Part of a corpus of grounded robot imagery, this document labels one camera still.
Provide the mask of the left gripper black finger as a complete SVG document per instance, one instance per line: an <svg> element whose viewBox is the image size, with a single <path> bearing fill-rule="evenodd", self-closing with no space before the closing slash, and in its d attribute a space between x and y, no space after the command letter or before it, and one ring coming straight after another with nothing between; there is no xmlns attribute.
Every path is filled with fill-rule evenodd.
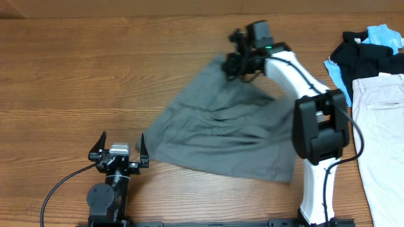
<svg viewBox="0 0 404 227"><path fill-rule="evenodd" d="M148 151L145 144L145 136L141 135L141 145L140 145L140 159L141 160L149 160Z"/></svg>
<svg viewBox="0 0 404 227"><path fill-rule="evenodd" d="M103 151L105 149L105 141L107 138L107 132L103 131L100 139L95 143L93 148L89 151L89 153L98 153L100 150Z"/></svg>

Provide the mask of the grey shorts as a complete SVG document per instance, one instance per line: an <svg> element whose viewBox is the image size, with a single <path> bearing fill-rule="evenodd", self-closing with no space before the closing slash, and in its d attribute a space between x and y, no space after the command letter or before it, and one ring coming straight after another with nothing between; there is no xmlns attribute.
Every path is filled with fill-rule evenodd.
<svg viewBox="0 0 404 227"><path fill-rule="evenodd" d="M237 178L293 179L293 102L228 81L216 55L147 128L152 160Z"/></svg>

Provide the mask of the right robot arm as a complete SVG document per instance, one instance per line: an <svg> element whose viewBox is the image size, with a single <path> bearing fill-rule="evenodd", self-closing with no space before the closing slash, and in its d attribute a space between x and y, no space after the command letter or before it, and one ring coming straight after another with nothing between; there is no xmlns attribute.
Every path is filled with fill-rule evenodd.
<svg viewBox="0 0 404 227"><path fill-rule="evenodd" d="M269 226L350 226L335 217L335 167L349 143L345 96L316 80L286 43L274 43L265 22L229 36L235 52L223 65L229 80L263 73L294 102L292 143L304 161L304 195L297 218L271 219Z"/></svg>

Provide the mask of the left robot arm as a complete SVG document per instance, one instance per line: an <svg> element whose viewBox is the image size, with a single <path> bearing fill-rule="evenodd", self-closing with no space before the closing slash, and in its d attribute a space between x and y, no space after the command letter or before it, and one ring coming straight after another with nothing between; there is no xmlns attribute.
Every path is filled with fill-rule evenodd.
<svg viewBox="0 0 404 227"><path fill-rule="evenodd" d="M114 143L105 148L107 133L88 153L95 168L105 174L105 182L94 185L87 193L90 208L88 226L134 226L126 215L128 189L131 175L139 175L142 168L149 167L149 155L145 138L141 138L140 160L131 161L131 147L127 143Z"/></svg>

